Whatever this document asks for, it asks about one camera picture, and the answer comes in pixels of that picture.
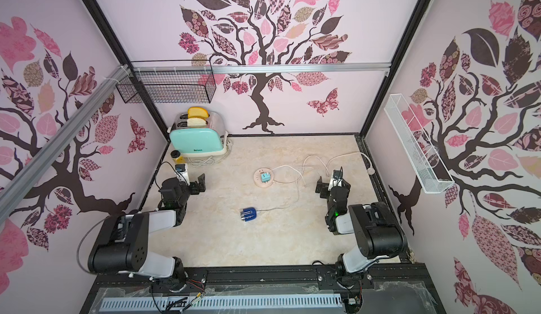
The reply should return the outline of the mint green usb charger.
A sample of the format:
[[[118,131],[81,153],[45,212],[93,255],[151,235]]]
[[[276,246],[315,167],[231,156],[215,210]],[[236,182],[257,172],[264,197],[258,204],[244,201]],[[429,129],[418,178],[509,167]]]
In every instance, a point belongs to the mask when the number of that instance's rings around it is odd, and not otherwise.
[[[268,183],[273,179],[273,176],[269,172],[264,172],[260,174],[260,179],[262,183]]]

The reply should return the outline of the blue electric shaver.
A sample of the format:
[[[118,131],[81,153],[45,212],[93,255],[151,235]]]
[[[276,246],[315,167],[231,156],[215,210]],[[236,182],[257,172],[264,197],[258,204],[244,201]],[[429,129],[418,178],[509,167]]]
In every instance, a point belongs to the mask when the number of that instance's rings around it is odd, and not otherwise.
[[[240,218],[242,221],[249,222],[255,220],[257,217],[257,211],[253,207],[243,208],[240,211]]]

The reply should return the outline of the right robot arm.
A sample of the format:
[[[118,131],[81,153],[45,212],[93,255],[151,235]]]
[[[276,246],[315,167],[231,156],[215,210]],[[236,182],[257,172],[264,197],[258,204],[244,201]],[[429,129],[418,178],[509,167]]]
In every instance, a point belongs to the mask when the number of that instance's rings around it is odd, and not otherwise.
[[[339,255],[339,276],[364,273],[381,260],[393,259],[407,248],[407,238],[396,217],[384,202],[348,204],[351,185],[333,178],[318,179],[315,193],[326,200],[325,224],[334,235],[353,234],[356,246]]]

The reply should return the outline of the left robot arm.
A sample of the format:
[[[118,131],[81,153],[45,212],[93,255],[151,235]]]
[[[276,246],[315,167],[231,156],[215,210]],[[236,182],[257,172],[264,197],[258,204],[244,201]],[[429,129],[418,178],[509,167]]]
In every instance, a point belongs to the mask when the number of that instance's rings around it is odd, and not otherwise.
[[[89,272],[147,277],[163,282],[171,291],[185,288],[187,274],[181,259],[151,251],[149,236],[180,226],[186,216],[190,196],[201,194],[206,189],[204,174],[190,183],[169,178],[163,181],[159,190],[161,201],[156,211],[106,218],[87,261]]]

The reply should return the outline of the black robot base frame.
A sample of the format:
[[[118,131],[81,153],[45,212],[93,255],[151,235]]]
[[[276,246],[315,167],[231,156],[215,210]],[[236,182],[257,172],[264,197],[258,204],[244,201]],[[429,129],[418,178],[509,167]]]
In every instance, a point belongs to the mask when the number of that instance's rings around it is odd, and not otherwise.
[[[383,263],[364,273],[339,276],[333,265],[186,268],[187,284],[171,291],[146,277],[100,275],[81,313],[99,313],[107,297],[238,296],[270,294],[339,294],[342,308],[293,308],[164,313],[444,313],[427,268],[421,263]]]

